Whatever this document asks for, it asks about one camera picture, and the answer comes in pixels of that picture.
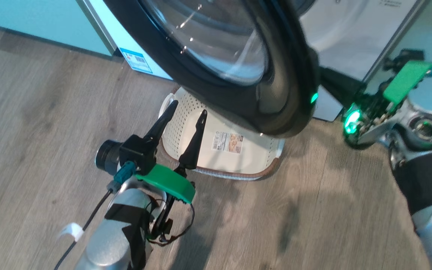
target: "washing machine door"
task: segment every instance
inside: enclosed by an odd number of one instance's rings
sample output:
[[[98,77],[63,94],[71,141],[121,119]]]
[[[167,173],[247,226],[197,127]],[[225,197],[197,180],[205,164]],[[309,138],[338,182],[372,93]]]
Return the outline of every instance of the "washing machine door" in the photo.
[[[299,133],[317,98],[317,55],[298,21],[314,0],[105,0],[176,82],[244,128]]]

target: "white cable tag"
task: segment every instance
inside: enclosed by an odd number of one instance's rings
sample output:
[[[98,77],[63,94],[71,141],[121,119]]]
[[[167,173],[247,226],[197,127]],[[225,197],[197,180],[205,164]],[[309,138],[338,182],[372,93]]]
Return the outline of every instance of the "white cable tag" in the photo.
[[[69,223],[66,227],[62,229],[62,231],[58,235],[58,238],[65,234],[71,234],[74,237],[74,241],[77,242],[79,241],[79,238],[81,238],[81,236],[84,234],[84,231],[81,226],[79,226],[79,224],[73,222]]]

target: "green bracket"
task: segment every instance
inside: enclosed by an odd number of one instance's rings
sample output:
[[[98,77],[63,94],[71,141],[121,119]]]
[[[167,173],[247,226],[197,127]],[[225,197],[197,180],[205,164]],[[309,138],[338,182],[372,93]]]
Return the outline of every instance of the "green bracket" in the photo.
[[[192,203],[192,199],[196,193],[190,181],[174,172],[172,169],[160,164],[156,164],[148,174],[138,174],[136,177],[175,196],[185,203]]]
[[[385,99],[392,102],[394,110],[404,100],[408,93],[425,77],[432,63],[424,61],[408,61],[400,72],[394,77],[382,94]]]

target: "white plastic basket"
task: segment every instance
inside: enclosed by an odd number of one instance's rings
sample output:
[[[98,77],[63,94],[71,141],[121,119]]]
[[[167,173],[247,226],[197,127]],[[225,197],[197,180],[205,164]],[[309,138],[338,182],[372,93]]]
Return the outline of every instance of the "white plastic basket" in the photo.
[[[208,109],[182,87],[166,97],[159,116],[173,100],[177,100],[179,105],[162,136],[163,150],[170,158],[177,161],[185,151],[196,131],[196,121],[206,109],[208,117],[196,171],[228,179],[256,180],[271,173],[279,164],[284,140],[233,124]]]

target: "green light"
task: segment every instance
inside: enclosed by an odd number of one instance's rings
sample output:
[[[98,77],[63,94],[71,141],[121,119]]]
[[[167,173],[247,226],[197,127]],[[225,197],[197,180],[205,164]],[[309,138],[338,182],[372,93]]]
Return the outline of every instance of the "green light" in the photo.
[[[346,118],[346,121],[344,122],[344,129],[345,129],[346,133],[353,134],[356,132],[356,130],[358,128],[356,123],[358,122],[360,116],[361,116],[361,112],[360,112],[360,110],[357,110],[357,111],[352,112]]]
[[[316,93],[316,94],[314,94],[312,97],[311,97],[311,103],[313,103],[314,101],[316,101],[318,99],[318,94]]]

